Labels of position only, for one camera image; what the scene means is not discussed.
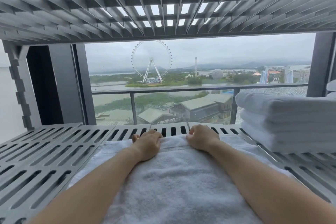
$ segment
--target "gray sphere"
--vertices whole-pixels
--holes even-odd
[[[221,79],[221,78],[223,78],[223,70],[221,70],[221,69],[215,69],[215,70],[213,70],[212,71],[212,78],[214,79],[214,80],[219,80],[219,79]]]

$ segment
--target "ferris wheel support leg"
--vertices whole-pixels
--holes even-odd
[[[159,76],[160,81],[162,82],[162,77],[161,77],[161,75],[160,75],[158,69],[156,68],[156,65],[155,65],[154,61],[153,61],[153,65],[154,65],[154,67],[155,67],[155,70],[156,70],[156,72],[157,72],[157,75]]]
[[[149,64],[148,64],[148,67],[147,67],[145,76],[143,77],[142,83],[145,82],[145,80],[146,80],[146,78],[147,78],[147,76],[148,76],[148,72],[149,72],[149,68],[151,67],[151,64],[152,64],[152,60],[149,61]]]

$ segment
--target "stack of folded towels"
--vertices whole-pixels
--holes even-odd
[[[241,127],[268,150],[336,152],[336,99],[240,92]]]

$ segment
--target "person's left hand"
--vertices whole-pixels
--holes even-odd
[[[153,158],[160,150],[160,132],[150,129],[141,136],[135,134],[132,136],[132,148],[136,149],[140,154],[140,161],[146,161]]]

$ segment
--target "metal railing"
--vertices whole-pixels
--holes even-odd
[[[267,89],[267,88],[287,88],[287,87],[304,87],[308,86],[307,83],[278,83],[278,84],[252,84],[252,85],[230,85],[230,86],[199,86],[199,87],[156,87],[144,89],[126,89],[126,90],[106,90],[106,91],[93,91],[92,95],[108,95],[108,94],[130,94],[131,106],[133,114],[133,122],[137,124],[137,112],[135,110],[134,94],[137,93],[158,93],[158,92],[180,92],[180,91],[202,91],[202,90],[233,90],[233,100],[231,108],[230,124],[236,123],[237,117],[237,104],[236,95],[240,89]]]

